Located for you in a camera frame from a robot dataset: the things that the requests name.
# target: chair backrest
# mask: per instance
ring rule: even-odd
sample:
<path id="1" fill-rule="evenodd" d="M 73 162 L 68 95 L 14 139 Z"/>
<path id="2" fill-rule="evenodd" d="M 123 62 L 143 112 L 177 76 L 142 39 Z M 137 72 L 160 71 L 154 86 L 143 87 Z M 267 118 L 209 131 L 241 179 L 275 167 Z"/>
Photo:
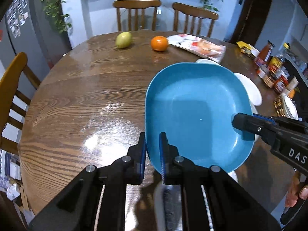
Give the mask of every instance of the chair backrest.
<path id="1" fill-rule="evenodd" d="M 138 30 L 138 9 L 142 9 L 141 12 L 141 28 L 144 29 L 144 10 L 149 7 L 154 7 L 152 30 L 155 30 L 156 25 L 156 13 L 157 7 L 161 6 L 159 0 L 117 0 L 113 2 L 113 6 L 116 8 L 116 15 L 118 21 L 118 30 L 121 30 L 121 16 L 120 8 L 128 9 L 128 31 L 131 31 L 131 10 L 135 9 L 135 30 Z"/>
<path id="2" fill-rule="evenodd" d="M 22 130 L 23 124 L 9 116 L 10 109 L 14 110 L 21 116 L 26 116 L 26 111 L 13 103 L 14 96 L 17 96 L 25 104 L 29 105 L 31 100 L 23 93 L 17 90 L 18 81 L 21 72 L 24 72 L 30 83 L 35 89 L 40 85 L 40 80 L 27 66 L 28 58 L 24 52 L 19 53 L 6 69 L 3 77 L 0 80 L 0 132 L 2 132 L 7 123 Z M 18 154 L 17 143 L 3 136 L 0 138 L 0 148 L 13 154 Z"/>
<path id="3" fill-rule="evenodd" d="M 186 15 L 185 25 L 184 25 L 184 33 L 185 34 L 187 33 L 188 16 L 192 16 L 190 34 L 193 34 L 196 17 L 199 18 L 197 35 L 200 34 L 202 19 L 209 18 L 209 19 L 211 19 L 211 24 L 210 24 L 210 28 L 208 30 L 207 37 L 211 37 L 214 22 L 216 20 L 218 20 L 218 14 L 217 13 L 214 13 L 212 11 L 205 10 L 205 9 L 202 9 L 202 8 L 189 6 L 189 5 L 182 4 L 182 3 L 177 3 L 177 2 L 172 4 L 172 8 L 174 9 L 174 21 L 173 21 L 173 30 L 174 31 L 177 31 L 177 26 L 178 26 L 178 21 L 179 21 L 179 11 L 180 11 L 183 14 Z"/>

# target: silver bolt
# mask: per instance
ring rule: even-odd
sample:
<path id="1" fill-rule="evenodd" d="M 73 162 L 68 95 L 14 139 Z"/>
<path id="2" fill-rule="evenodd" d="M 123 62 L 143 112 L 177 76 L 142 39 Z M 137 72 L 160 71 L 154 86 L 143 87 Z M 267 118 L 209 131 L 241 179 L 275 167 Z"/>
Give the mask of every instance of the silver bolt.
<path id="1" fill-rule="evenodd" d="M 91 172 L 93 172 L 94 170 L 95 170 L 95 166 L 93 166 L 93 165 L 89 165 L 89 166 L 86 167 L 86 171 L 87 171 L 88 173 L 91 173 Z"/>
<path id="2" fill-rule="evenodd" d="M 130 156 L 124 156 L 122 157 L 122 161 L 124 162 L 129 162 L 131 160 L 131 157 Z"/>
<path id="3" fill-rule="evenodd" d="M 174 158 L 174 160 L 175 160 L 177 163 L 181 163 L 181 162 L 184 161 L 184 157 L 178 156 L 178 157 Z"/>
<path id="4" fill-rule="evenodd" d="M 215 173 L 218 173 L 220 171 L 220 167 L 217 165 L 211 166 L 211 170 Z"/>

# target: blue plastic basin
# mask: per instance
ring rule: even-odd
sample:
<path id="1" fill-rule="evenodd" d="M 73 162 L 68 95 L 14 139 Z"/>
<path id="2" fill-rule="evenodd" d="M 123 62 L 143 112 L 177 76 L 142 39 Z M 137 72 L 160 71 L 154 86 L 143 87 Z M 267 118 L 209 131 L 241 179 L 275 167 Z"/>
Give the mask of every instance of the blue plastic basin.
<path id="1" fill-rule="evenodd" d="M 252 115 L 247 92 L 229 69 L 215 64 L 177 63 L 151 81 L 145 99 L 149 158 L 161 173 L 159 133 L 195 164 L 226 172 L 249 156 L 254 135 L 232 127 L 237 113 Z"/>

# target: human hand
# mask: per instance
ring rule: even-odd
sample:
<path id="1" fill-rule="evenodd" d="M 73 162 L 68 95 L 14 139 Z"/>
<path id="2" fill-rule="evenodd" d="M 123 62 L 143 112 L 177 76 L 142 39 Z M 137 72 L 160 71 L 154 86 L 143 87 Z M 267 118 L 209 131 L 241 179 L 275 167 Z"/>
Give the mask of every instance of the human hand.
<path id="1" fill-rule="evenodd" d="M 301 176 L 300 172 L 296 171 L 292 178 L 292 182 L 285 199 L 286 208 L 294 207 L 298 200 L 298 196 L 303 200 L 306 200 L 308 197 L 308 185 L 306 185 L 303 188 L 299 188 L 300 176 Z"/>

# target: round dining table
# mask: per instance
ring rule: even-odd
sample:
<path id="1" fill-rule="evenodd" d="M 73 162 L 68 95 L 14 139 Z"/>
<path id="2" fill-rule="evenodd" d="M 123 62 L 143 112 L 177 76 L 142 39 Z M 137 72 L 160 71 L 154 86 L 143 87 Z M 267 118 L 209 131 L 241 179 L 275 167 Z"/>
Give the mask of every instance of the round dining table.
<path id="1" fill-rule="evenodd" d="M 153 77 L 171 64 L 200 58 L 174 46 L 165 52 L 151 49 L 154 36 L 177 32 L 131 33 L 133 43 L 125 49 L 115 47 L 118 32 L 75 47 L 50 70 L 31 100 L 18 151 L 34 214 L 87 165 L 107 166 L 126 155 L 144 131 L 144 100 Z M 277 95 L 256 75 L 253 60 L 236 45 L 204 39 L 226 46 L 221 65 L 251 79 L 263 98 L 258 113 L 274 116 Z M 261 138 L 236 170 L 239 184 L 269 212 L 283 198 L 293 172 Z M 156 230 L 153 192 L 160 180 L 147 158 L 143 184 L 127 186 L 125 230 Z"/>

